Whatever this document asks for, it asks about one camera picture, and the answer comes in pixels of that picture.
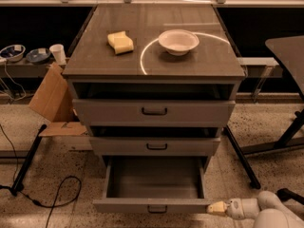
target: table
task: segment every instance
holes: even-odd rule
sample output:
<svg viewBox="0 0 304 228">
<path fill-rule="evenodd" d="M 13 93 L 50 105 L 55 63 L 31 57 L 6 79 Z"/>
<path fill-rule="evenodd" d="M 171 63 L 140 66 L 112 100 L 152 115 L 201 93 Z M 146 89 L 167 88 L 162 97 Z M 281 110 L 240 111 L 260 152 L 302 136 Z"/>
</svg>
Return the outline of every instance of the table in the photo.
<svg viewBox="0 0 304 228">
<path fill-rule="evenodd" d="M 266 47 L 274 54 L 274 57 L 279 64 L 295 81 L 296 85 L 298 86 L 298 92 L 302 99 L 304 99 L 304 66 L 302 66 L 304 62 L 304 36 L 269 39 L 265 44 Z M 301 112 L 296 112 L 295 115 L 296 118 L 292 124 L 286 129 L 286 131 L 277 141 L 249 145 L 241 148 L 238 146 L 238 142 L 235 140 L 233 133 L 227 126 L 228 137 L 230 138 L 233 147 L 241 157 L 244 167 L 250 169 L 247 173 L 250 179 L 254 180 L 255 188 L 259 189 L 260 184 L 255 173 L 251 170 L 250 165 L 246 161 L 245 155 L 303 145 L 304 138 L 293 138 L 293 136 L 304 124 L 304 109 Z"/>
</svg>

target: closed drawer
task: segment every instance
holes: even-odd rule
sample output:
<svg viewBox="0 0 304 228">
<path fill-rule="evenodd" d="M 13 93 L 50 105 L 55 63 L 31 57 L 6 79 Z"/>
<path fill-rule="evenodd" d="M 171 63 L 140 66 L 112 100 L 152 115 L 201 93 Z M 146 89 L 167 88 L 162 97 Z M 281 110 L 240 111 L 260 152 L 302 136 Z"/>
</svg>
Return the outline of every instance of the closed drawer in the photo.
<svg viewBox="0 0 304 228">
<path fill-rule="evenodd" d="M 202 158 L 113 157 L 101 199 L 104 213 L 205 213 Z"/>
<path fill-rule="evenodd" d="M 224 127 L 234 101 L 74 100 L 86 125 Z"/>
<path fill-rule="evenodd" d="M 213 156 L 220 138 L 96 138 L 90 139 L 95 155 Z"/>
</svg>

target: open drawer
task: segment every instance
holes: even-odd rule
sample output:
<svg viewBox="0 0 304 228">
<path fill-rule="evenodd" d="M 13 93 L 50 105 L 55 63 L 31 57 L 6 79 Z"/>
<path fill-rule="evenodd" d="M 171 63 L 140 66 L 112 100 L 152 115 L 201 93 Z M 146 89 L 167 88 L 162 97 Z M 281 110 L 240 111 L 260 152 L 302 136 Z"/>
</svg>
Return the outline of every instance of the open drawer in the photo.
<svg viewBox="0 0 304 228">
<path fill-rule="evenodd" d="M 197 157 L 112 157 L 103 197 L 104 213 L 205 213 L 203 163 Z"/>
</svg>

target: drawer handle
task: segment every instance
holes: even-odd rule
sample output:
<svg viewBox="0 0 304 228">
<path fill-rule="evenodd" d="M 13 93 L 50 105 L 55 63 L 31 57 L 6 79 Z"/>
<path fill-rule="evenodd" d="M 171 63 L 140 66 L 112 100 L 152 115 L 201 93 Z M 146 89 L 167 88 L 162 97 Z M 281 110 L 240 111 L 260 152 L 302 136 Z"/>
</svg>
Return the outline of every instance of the drawer handle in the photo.
<svg viewBox="0 0 304 228">
<path fill-rule="evenodd" d="M 142 108 L 142 114 L 143 115 L 148 115 L 148 116 L 164 116 L 168 112 L 168 109 L 162 109 L 162 110 L 149 110 L 145 109 L 144 107 Z"/>
<path fill-rule="evenodd" d="M 166 150 L 168 148 L 168 144 L 146 144 L 146 148 L 149 150 Z"/>
<path fill-rule="evenodd" d="M 148 205 L 148 212 L 150 214 L 164 214 L 167 213 L 167 205 Z"/>
</svg>

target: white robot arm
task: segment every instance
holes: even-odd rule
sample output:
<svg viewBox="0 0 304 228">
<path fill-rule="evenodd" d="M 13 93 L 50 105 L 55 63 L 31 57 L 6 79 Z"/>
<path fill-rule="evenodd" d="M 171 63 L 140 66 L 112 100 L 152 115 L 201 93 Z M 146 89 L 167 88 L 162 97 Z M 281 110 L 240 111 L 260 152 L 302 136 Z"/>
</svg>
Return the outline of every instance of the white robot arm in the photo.
<svg viewBox="0 0 304 228">
<path fill-rule="evenodd" d="M 207 213 L 237 220 L 254 219 L 253 228 L 304 228 L 304 221 L 269 191 L 262 191 L 256 199 L 213 203 L 207 207 Z"/>
</svg>

